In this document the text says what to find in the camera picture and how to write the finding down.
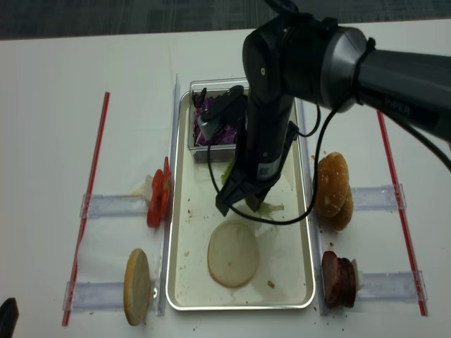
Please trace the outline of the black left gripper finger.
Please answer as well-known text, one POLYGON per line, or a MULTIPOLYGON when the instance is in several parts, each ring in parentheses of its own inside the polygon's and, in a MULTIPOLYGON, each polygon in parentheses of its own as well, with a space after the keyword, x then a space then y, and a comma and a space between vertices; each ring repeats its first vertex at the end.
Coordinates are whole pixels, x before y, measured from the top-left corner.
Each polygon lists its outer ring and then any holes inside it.
POLYGON ((18 306, 15 298, 8 298, 0 309, 0 338, 11 338, 18 321, 18 306))

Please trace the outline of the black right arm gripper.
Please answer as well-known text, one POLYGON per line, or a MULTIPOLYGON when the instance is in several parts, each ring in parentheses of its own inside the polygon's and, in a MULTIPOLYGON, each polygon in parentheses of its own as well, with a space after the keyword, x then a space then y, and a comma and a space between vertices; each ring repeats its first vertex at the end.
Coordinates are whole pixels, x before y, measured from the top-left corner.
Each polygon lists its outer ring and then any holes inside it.
POLYGON ((216 207, 226 216, 233 204, 245 199, 258 211, 280 173, 298 128, 290 122, 293 98, 280 95, 269 104, 242 87, 230 89, 230 124, 237 132, 235 164, 216 195, 216 207))

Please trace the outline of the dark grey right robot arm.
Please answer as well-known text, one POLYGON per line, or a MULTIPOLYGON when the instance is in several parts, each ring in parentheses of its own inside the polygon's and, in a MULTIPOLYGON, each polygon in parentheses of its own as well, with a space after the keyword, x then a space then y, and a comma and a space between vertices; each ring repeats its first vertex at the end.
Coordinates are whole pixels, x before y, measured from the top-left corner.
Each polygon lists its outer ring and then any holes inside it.
POLYGON ((450 140, 450 58, 386 51, 374 39, 334 18, 315 19, 291 1, 270 1, 276 17, 244 41, 249 90, 230 88, 209 106, 235 128, 235 162, 216 207, 226 215, 239 201, 256 210, 277 183, 292 143, 293 101, 331 115, 355 104, 370 106, 417 138, 444 164, 450 159, 429 136, 450 140))

